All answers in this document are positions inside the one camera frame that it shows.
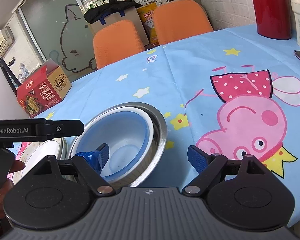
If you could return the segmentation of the person's left hand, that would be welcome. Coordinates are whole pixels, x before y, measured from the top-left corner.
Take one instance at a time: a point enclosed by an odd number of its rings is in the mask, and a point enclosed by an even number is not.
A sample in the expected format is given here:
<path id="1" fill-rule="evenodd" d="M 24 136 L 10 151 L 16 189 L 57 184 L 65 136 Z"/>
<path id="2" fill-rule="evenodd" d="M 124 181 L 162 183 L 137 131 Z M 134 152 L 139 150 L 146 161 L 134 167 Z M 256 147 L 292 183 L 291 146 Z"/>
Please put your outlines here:
<path id="1" fill-rule="evenodd" d="M 25 163 L 23 163 L 22 161 L 19 161 L 19 160 L 15 160 L 10 169 L 10 173 L 21 171 L 24 168 L 25 168 Z M 14 186 L 13 181 L 11 181 L 10 179 L 7 178 L 5 183 L 3 184 L 3 186 L 0 189 L 0 219 L 5 217 L 5 213 L 3 210 L 4 198 L 5 198 L 6 194 L 8 193 L 8 191 L 10 191 L 10 189 L 13 186 Z"/>

